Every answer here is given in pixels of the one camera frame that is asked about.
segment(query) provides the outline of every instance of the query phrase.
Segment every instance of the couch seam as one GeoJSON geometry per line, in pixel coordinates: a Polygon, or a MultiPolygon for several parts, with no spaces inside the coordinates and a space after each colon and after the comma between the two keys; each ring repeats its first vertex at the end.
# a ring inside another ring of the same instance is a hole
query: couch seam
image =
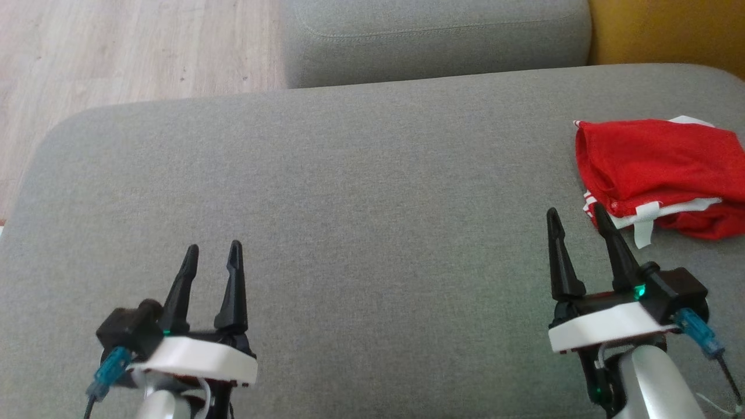
{"type": "Polygon", "coordinates": [[[574,17],[580,13],[580,10],[577,10],[573,13],[570,13],[568,15],[561,16],[555,19],[516,20],[516,21],[495,22],[495,23],[479,22],[479,23],[469,23],[468,25],[449,25],[449,26],[434,26],[430,28],[397,29],[394,31],[369,32],[369,33],[364,33],[364,34],[324,34],[323,32],[314,30],[300,16],[300,13],[297,10],[298,9],[297,7],[293,7],[293,9],[295,9],[295,18],[305,28],[306,32],[319,38],[331,38],[331,39],[337,39],[337,40],[347,40],[347,39],[354,39],[354,38],[369,39],[369,38],[384,38],[384,37],[403,37],[407,35],[423,35],[423,34],[429,34],[429,33],[435,33],[435,32],[493,28],[493,27],[502,26],[502,25],[533,25],[536,23],[544,23],[544,22],[560,22],[562,20],[566,20],[571,17],[574,17]]]}

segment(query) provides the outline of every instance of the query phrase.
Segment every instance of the robotic arm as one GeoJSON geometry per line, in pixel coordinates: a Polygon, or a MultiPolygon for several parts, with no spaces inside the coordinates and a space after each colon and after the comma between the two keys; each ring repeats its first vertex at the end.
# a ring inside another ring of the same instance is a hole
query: robotic arm
{"type": "Polygon", "coordinates": [[[706,287],[684,268],[661,271],[654,262],[639,266],[599,204],[595,215],[608,248],[613,291],[586,295],[564,245],[559,214],[548,210],[551,295],[557,302],[548,335],[554,352],[579,355],[588,397],[608,418],[703,419],[666,354],[666,333],[688,334],[707,358],[720,363],[737,399],[737,417],[742,397],[724,362],[724,346],[706,325],[706,287]],[[606,358],[606,349],[614,347],[629,349],[606,358]]]}
{"type": "Polygon", "coordinates": [[[138,419],[226,419],[234,387],[256,382],[258,364],[246,337],[243,250],[230,245],[225,297],[215,330],[191,331],[186,321],[199,247],[189,246],[164,306],[143,300],[137,309],[115,309],[96,331],[104,347],[101,367],[86,391],[85,418],[110,386],[140,388],[138,419]],[[185,392],[201,390],[202,397],[185,392]]]}
{"type": "MultiPolygon", "coordinates": [[[[547,214],[551,295],[557,302],[548,331],[554,352],[577,353],[588,397],[608,418],[703,419],[666,354],[666,333],[686,333],[719,362],[737,400],[732,417],[738,417],[742,397],[724,362],[724,348],[706,325],[706,287],[684,268],[639,266],[605,209],[598,205],[595,215],[608,248],[613,291],[586,295],[564,245],[558,212],[552,208],[547,214]],[[629,349],[606,357],[606,350],[616,347],[629,349]]],[[[84,419],[113,385],[144,391],[138,419],[232,417],[232,390],[254,384],[258,370],[246,337],[241,243],[230,246],[229,279],[214,330],[191,331],[186,321],[198,258],[199,247],[190,246],[163,306],[143,300],[137,309],[115,309],[98,328],[104,352],[86,391],[84,419]],[[200,396],[191,395],[195,390],[200,396]]]]}

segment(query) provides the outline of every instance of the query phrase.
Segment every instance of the folded cloth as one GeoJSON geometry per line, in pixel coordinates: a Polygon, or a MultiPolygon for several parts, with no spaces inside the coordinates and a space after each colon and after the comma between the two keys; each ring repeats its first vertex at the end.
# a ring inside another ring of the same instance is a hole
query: folded cloth
{"type": "Polygon", "coordinates": [[[575,124],[591,217],[602,203],[616,227],[635,225],[640,248],[657,218],[701,239],[745,233],[745,151],[735,133],[688,117],[575,124]]]}

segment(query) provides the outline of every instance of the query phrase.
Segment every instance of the white tag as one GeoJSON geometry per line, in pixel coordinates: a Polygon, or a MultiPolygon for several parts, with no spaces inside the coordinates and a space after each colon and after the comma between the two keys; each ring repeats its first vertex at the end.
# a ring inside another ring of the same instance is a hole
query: white tag
{"type": "Polygon", "coordinates": [[[641,249],[652,244],[654,220],[659,217],[659,202],[652,201],[636,207],[639,221],[634,223],[634,244],[641,249]]]}

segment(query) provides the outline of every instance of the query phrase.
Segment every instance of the green led light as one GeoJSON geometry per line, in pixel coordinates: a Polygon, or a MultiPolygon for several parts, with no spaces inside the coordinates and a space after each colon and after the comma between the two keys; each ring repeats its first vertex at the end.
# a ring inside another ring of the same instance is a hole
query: green led light
{"type": "Polygon", "coordinates": [[[634,299],[639,300],[642,295],[647,291],[647,286],[645,284],[641,284],[640,286],[634,287],[634,299]]]}

